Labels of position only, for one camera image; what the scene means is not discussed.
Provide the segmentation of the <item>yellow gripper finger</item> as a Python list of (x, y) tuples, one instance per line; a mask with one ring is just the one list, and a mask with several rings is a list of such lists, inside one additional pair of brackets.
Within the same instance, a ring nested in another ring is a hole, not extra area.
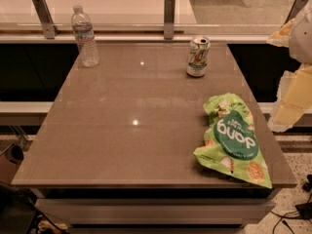
[(273, 103), (268, 127), (273, 132), (285, 132), (312, 106), (312, 65), (303, 63), (298, 70), (286, 70), (282, 75)]
[(291, 47), (294, 44), (292, 39), (294, 22), (295, 19), (287, 21), (279, 30), (266, 39), (266, 43), (276, 47)]

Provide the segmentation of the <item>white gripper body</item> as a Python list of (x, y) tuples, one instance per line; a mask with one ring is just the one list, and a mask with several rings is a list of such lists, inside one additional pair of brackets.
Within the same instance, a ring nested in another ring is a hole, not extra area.
[(312, 63), (312, 8), (305, 6), (295, 17), (290, 34), (290, 56), (301, 63)]

